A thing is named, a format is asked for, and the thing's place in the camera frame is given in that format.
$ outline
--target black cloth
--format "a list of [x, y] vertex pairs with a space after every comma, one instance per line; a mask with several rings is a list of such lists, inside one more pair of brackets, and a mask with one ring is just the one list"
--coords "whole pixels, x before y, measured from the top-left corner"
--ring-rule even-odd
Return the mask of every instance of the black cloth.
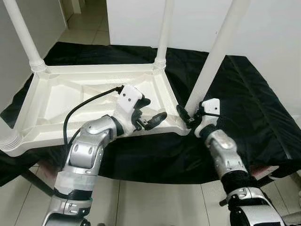
[[[157, 50], [139, 46], [96, 46], [58, 42], [47, 65], [145, 64]], [[208, 53], [169, 48], [166, 74], [180, 105], [185, 106]], [[30, 81], [1, 117], [13, 125]], [[219, 98], [218, 128], [238, 145], [246, 165], [300, 165], [301, 131], [256, 68], [244, 56], [226, 56], [205, 97]], [[27, 151], [18, 164], [50, 159], [58, 164], [60, 147]], [[117, 139], [105, 149], [100, 175], [152, 183], [204, 183], [216, 180], [213, 161], [200, 139], [175, 133]]]

